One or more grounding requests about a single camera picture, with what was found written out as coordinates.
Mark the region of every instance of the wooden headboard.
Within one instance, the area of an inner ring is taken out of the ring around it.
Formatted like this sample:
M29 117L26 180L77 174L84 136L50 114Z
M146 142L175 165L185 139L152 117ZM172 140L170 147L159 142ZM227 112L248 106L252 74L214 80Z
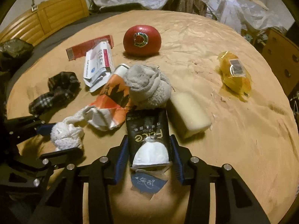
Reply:
M85 0L48 0L26 11L1 33L0 42L20 38L33 46L64 26L89 15Z

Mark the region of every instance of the wooden cabinet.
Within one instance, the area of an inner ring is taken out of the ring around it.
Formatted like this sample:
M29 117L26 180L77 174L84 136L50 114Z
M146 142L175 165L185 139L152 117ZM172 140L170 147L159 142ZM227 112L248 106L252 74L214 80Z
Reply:
M299 47L279 31L270 29L262 56L288 96L299 81Z
M33 46L64 26L89 15L85 0L48 0L26 11L1 33L0 42L20 38Z

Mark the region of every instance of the barcode label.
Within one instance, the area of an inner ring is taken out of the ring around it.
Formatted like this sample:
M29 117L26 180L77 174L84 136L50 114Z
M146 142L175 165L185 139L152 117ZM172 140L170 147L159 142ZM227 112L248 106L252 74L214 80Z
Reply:
M245 76L245 71L243 69L243 66L241 64L241 61L239 59L232 59L229 60L231 67L231 75L233 77L244 77Z

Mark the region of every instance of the red apple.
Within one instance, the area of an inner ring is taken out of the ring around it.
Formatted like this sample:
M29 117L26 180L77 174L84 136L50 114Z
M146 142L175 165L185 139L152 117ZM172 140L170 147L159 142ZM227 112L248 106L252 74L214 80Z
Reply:
M161 48L161 35L149 25L135 25L124 36L124 48L128 55L151 56Z

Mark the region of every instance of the black plastic bag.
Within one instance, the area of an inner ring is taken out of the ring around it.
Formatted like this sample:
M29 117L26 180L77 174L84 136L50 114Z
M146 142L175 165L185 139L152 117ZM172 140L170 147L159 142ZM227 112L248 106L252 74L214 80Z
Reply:
M126 125L130 150L130 166L132 166L135 154L143 145L147 136L154 136L156 139L161 140L168 151L169 161L172 160L168 119L165 109L156 108L154 110L128 112Z
M0 43L0 71L14 73L31 56L33 45L18 38Z

